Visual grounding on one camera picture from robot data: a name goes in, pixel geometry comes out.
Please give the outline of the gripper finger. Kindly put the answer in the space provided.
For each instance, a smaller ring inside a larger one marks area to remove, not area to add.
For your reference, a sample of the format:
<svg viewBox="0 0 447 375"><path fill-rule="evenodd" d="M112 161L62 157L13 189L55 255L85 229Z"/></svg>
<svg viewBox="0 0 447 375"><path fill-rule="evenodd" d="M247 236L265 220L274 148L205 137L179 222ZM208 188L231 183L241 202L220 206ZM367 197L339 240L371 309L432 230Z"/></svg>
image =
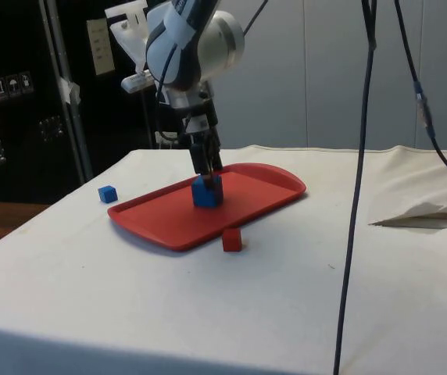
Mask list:
<svg viewBox="0 0 447 375"><path fill-rule="evenodd" d="M211 172L222 170L223 164L220 158L220 138L215 127L211 127L206 135L206 158Z"/></svg>
<svg viewBox="0 0 447 375"><path fill-rule="evenodd" d="M211 166L205 145L201 143L192 144L190 154L195 173L202 178L204 184L211 184Z"/></svg>

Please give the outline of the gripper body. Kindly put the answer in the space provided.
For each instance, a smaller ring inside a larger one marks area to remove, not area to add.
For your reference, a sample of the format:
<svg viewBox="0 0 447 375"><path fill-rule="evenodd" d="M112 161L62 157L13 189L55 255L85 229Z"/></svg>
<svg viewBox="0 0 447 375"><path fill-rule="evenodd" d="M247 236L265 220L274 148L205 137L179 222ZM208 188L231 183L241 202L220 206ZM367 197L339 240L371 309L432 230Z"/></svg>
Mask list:
<svg viewBox="0 0 447 375"><path fill-rule="evenodd" d="M210 82L201 82L189 91L166 90L166 103L181 120L183 134L205 132L218 124L213 96Z"/></svg>

